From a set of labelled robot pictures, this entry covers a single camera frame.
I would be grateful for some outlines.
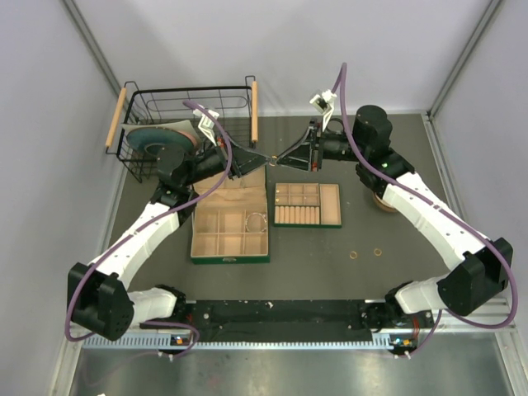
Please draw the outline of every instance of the white wall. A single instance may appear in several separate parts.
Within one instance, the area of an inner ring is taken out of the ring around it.
[[[45,394],[66,276],[97,253],[119,166],[116,99],[57,0],[0,12],[0,394]]]
[[[528,2],[507,0],[437,116],[471,223],[514,249],[528,345]]]
[[[256,74],[261,115],[313,114],[309,98],[343,61],[351,111],[426,110],[487,2],[77,0],[118,78],[189,87]]]

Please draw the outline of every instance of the wooden handle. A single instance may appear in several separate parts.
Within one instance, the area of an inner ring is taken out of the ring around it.
[[[258,142],[258,85],[251,83],[251,141]]]
[[[115,105],[114,116],[112,117],[112,122],[110,124],[110,129],[108,130],[108,136],[106,136],[105,146],[109,149],[114,143],[114,136],[116,136],[117,124],[119,123],[119,116],[123,110],[123,105],[125,104],[126,99],[126,88],[121,88],[119,97],[117,98],[117,104]]]

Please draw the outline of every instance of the box lid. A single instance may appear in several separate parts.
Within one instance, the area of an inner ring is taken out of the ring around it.
[[[221,174],[209,177],[194,185],[198,194],[207,192],[222,177]],[[238,204],[266,202],[266,167],[239,179],[225,179],[211,195],[207,196],[197,206],[232,206]]]

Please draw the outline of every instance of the green box base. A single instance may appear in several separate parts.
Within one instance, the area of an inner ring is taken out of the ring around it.
[[[273,227],[283,227],[288,229],[340,229],[342,224],[284,224],[273,223]]]
[[[265,264],[270,262],[267,256],[231,256],[231,257],[191,257],[193,264]]]

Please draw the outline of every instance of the bracelet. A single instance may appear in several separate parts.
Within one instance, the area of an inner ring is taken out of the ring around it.
[[[254,216],[254,215],[261,216],[262,219],[264,220],[264,228],[261,229],[260,231],[250,231],[249,228],[248,228],[249,218],[251,216]],[[267,219],[266,219],[266,215],[263,214],[263,213],[253,212],[253,213],[248,214],[247,217],[246,217],[246,231],[248,231],[249,233],[264,233],[267,230],[267,226],[266,225],[267,225]]]

